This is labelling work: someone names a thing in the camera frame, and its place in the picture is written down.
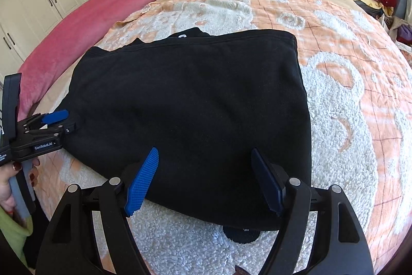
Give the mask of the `left hand red nails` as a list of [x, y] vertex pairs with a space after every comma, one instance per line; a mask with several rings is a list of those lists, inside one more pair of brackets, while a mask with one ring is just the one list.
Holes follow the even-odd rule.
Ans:
[[1, 207], [6, 212], [16, 212], [21, 219], [29, 217], [29, 208], [24, 201], [17, 176], [23, 177], [28, 187], [29, 200], [34, 201], [33, 188], [38, 182], [38, 158], [23, 163], [9, 162], [1, 166]]

